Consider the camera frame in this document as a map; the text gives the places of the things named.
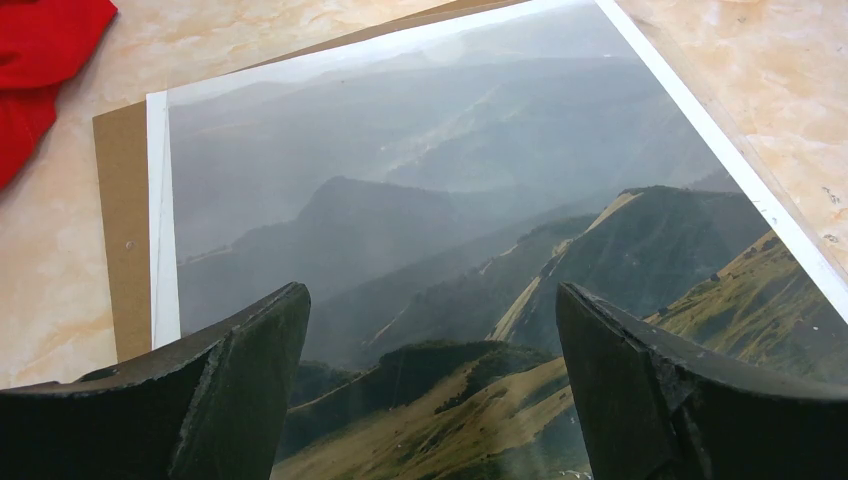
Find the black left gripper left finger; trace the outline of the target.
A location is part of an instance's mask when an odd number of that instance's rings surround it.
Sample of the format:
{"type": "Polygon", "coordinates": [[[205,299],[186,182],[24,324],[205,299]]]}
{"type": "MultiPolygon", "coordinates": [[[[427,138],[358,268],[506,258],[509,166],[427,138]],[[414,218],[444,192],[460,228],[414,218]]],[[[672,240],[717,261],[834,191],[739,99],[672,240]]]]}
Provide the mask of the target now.
{"type": "Polygon", "coordinates": [[[79,379],[1,393],[5,479],[265,479],[311,298],[290,283],[79,379]]]}

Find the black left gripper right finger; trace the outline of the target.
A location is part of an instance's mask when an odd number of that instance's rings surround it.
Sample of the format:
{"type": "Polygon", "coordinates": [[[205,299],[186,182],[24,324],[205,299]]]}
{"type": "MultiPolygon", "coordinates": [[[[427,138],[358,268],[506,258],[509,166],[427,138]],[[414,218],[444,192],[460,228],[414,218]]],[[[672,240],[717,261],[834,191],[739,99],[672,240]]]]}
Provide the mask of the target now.
{"type": "Polygon", "coordinates": [[[756,367],[561,283],[556,320],[597,479],[843,479],[847,389],[756,367]]]}

